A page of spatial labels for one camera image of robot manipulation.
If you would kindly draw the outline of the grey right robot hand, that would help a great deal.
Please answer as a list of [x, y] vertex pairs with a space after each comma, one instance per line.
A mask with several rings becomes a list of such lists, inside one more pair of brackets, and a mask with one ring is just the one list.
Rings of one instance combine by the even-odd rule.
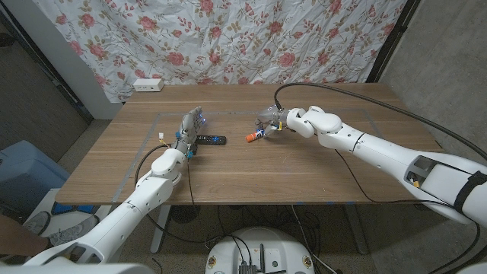
[[288, 113], [288, 109], [279, 109], [276, 105], [266, 108], [255, 119], [256, 131], [265, 138], [276, 131], [287, 129]]

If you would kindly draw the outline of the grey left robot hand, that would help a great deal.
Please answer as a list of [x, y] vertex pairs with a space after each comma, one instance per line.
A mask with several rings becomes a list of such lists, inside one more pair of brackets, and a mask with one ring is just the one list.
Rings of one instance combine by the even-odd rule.
[[186, 155], [195, 143], [198, 132], [204, 123], [205, 118], [202, 116], [202, 108], [200, 106], [185, 114], [177, 132], [179, 135], [171, 145], [171, 148], [181, 151]]

